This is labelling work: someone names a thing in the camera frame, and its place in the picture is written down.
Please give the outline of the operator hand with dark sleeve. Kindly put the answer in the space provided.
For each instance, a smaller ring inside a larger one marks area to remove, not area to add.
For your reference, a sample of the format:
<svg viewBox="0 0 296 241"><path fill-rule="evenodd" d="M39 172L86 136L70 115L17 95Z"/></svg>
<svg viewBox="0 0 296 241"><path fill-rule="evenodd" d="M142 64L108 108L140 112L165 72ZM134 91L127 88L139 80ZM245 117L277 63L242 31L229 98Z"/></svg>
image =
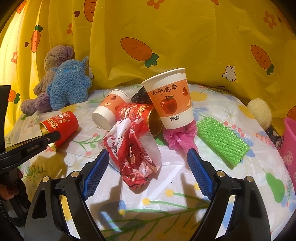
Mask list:
<svg viewBox="0 0 296 241"><path fill-rule="evenodd" d="M26 193L26 186L22 181L23 174L17 169L18 178L14 184L3 183L1 180L1 240L23 240L20 231L16 228L17 221L26 221L27 214L24 218L16 219L13 221L9 217L7 210L4 207L4 203L16 197L16 200L26 211L29 210L31 202Z"/></svg>

